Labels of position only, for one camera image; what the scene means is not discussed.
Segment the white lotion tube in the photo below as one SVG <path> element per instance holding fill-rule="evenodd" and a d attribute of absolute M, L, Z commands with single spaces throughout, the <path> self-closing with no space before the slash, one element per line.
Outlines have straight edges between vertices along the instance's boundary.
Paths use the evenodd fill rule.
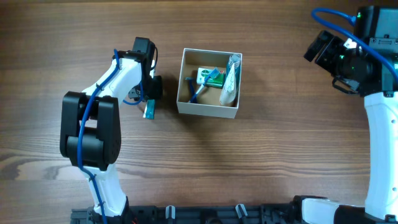
<path fill-rule="evenodd" d="M 231 106 L 234 102 L 235 97 L 236 97 L 236 75 L 233 63 L 226 77 L 223 89 L 221 91 L 220 104 L 222 106 Z"/>

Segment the teal toothpaste tube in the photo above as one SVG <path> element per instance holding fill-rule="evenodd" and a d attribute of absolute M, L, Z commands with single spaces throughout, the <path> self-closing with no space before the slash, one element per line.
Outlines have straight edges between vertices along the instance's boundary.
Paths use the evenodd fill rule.
<path fill-rule="evenodd" d="M 147 100 L 146 107 L 144 109 L 143 118 L 154 119 L 155 115 L 155 100 Z"/>

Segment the blue white toothbrush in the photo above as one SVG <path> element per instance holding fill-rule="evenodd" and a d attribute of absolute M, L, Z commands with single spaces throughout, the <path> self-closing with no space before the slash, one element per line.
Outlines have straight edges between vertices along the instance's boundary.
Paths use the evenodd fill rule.
<path fill-rule="evenodd" d="M 209 79 L 211 78 L 216 78 L 220 74 L 220 71 L 217 67 L 215 67 L 209 74 L 208 76 L 204 79 L 203 83 L 199 87 L 199 89 L 195 92 L 195 94 L 191 97 L 189 103 L 194 103 L 196 100 L 197 96 L 202 92 L 202 90 L 205 88 L 206 83 L 208 82 Z"/>

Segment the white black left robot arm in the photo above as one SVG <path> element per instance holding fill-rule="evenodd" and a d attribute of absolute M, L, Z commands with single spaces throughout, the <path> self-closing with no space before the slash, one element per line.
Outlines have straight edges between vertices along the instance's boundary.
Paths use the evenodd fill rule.
<path fill-rule="evenodd" d="M 132 223 L 134 213 L 116 169 L 121 150 L 119 107 L 154 103 L 163 94 L 155 75 L 158 50 L 150 39 L 136 37 L 131 50 L 115 50 L 110 68 L 81 92 L 69 91 L 62 100 L 60 153 L 79 168 L 93 197 L 95 223 Z"/>

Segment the blue mouthwash bottle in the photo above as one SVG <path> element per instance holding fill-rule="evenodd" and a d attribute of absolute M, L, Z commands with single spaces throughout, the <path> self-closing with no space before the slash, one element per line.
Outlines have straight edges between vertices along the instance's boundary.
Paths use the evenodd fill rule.
<path fill-rule="evenodd" d="M 239 82 L 240 82 L 240 75 L 241 75 L 241 59 L 242 56 L 241 54 L 232 54 L 229 57 L 227 67 L 226 67 L 226 73 L 229 74 L 229 71 L 234 67 L 235 71 L 235 78 L 236 78 L 236 89 L 239 88 Z"/>

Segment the green white soap pack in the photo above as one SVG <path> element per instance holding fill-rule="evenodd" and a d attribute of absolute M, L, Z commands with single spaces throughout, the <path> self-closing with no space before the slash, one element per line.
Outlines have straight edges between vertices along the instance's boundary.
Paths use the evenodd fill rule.
<path fill-rule="evenodd" d="M 196 79 L 197 85 L 202 85 L 212 71 L 213 69 L 209 68 L 199 68 L 197 70 L 197 79 Z M 226 78 L 225 71 L 220 70 L 217 76 L 210 77 L 209 79 L 207 79 L 205 86 L 214 87 L 214 88 L 223 88 L 225 78 Z"/>

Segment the blue disposable razor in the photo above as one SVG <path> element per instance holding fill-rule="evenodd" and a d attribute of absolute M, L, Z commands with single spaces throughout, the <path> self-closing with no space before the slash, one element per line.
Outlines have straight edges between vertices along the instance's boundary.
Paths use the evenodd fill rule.
<path fill-rule="evenodd" d="M 191 78 L 191 77 L 186 77 L 185 80 L 188 82 L 188 89 L 189 89 L 190 94 L 191 94 L 190 102 L 191 103 L 197 103 L 197 99 L 196 99 L 196 96 L 195 96 L 195 89 L 194 89 L 194 86 L 193 86 L 194 79 Z"/>

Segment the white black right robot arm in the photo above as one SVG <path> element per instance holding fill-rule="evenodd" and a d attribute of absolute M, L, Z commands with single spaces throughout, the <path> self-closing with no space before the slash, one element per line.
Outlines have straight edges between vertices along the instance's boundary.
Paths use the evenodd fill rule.
<path fill-rule="evenodd" d="M 296 196 L 305 223 L 397 223 L 397 8 L 360 7 L 354 16 L 315 8 L 326 27 L 304 57 L 328 71 L 335 89 L 364 100 L 370 134 L 369 188 L 363 207 Z"/>

